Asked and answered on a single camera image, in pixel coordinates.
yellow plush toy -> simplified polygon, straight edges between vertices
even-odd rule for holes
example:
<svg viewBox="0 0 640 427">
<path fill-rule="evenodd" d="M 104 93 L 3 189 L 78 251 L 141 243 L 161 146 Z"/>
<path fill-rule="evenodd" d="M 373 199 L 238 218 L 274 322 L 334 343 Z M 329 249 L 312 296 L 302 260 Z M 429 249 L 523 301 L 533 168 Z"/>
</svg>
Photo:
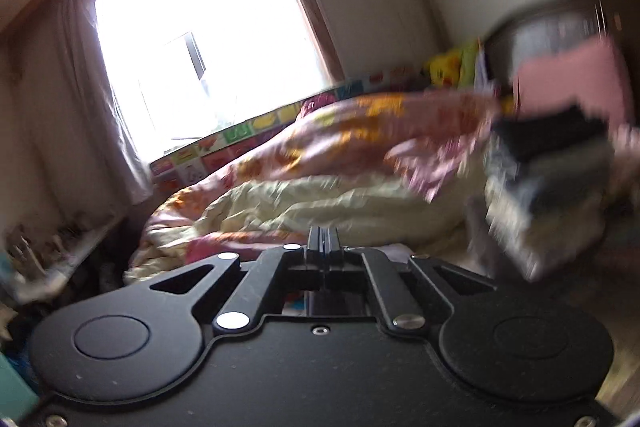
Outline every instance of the yellow plush toy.
<svg viewBox="0 0 640 427">
<path fill-rule="evenodd" d="M 462 52 L 452 50 L 433 57 L 426 62 L 424 69 L 429 71 L 431 84 L 435 87 L 456 87 L 460 81 L 460 65 Z"/>
</svg>

blanket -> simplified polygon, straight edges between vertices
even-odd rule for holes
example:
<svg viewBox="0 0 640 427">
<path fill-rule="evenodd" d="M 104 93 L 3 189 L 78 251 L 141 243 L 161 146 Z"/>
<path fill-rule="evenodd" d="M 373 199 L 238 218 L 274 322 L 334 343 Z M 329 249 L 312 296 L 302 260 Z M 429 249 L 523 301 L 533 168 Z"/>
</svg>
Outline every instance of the blanket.
<svg viewBox="0 0 640 427">
<path fill-rule="evenodd" d="M 145 225 L 126 279 L 151 277 L 221 248 L 237 251 L 244 260 L 255 258 L 260 250 L 254 245 L 305 243 L 311 224 L 344 222 L 338 229 L 353 246 L 423 241 L 445 233 L 462 219 L 462 199 L 452 205 L 455 219 L 446 212 L 438 219 L 441 205 L 429 205 L 449 186 L 446 182 L 465 171 L 497 112 L 490 97 L 447 91 L 378 94 L 322 107 L 165 201 Z M 410 146 L 408 157 L 393 151 L 416 140 L 421 146 Z M 450 150 L 454 154 L 443 153 Z M 418 174 L 424 179 L 417 180 Z M 401 225 L 392 215 L 394 201 L 401 201 L 400 220 L 410 223 L 402 232 L 389 232 Z M 358 212 L 364 212 L 359 221 Z M 412 212 L 428 216 L 427 222 L 409 219 Z M 376 213 L 380 218 L 372 221 Z M 357 226 L 346 224 L 349 216 Z M 414 230 L 420 227 L 424 232 Z"/>
</svg>

dark wooden headboard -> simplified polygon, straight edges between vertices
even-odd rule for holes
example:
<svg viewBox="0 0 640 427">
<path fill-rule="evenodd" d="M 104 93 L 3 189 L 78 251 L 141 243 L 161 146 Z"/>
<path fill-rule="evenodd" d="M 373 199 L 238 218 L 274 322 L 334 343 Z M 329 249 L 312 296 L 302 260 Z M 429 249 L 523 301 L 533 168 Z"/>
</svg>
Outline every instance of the dark wooden headboard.
<svg viewBox="0 0 640 427">
<path fill-rule="evenodd" d="M 526 58 L 555 55 L 595 35 L 613 36 L 640 109 L 640 0 L 545 0 L 518 10 L 484 40 L 490 74 L 508 85 Z"/>
</svg>

pink pillow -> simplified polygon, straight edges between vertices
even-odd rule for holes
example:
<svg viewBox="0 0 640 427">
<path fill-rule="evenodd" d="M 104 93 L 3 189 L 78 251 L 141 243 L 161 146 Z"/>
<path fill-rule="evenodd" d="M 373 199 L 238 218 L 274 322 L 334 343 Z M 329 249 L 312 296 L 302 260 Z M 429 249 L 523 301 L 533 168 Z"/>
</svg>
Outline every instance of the pink pillow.
<svg viewBox="0 0 640 427">
<path fill-rule="evenodd" d="M 522 115 L 578 102 L 588 115 L 609 120 L 609 128 L 634 122 L 626 64 L 609 37 L 594 37 L 571 51 L 526 60 L 513 90 Z"/>
</svg>

bright window light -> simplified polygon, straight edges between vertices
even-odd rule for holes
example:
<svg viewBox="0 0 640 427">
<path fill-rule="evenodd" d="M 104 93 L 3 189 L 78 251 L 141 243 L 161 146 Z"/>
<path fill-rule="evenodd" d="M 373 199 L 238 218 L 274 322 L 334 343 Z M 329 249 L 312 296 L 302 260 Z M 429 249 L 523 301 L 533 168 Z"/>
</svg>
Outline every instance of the bright window light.
<svg viewBox="0 0 640 427">
<path fill-rule="evenodd" d="M 97 0 L 110 82 L 148 161 L 323 90 L 297 0 Z"/>
</svg>

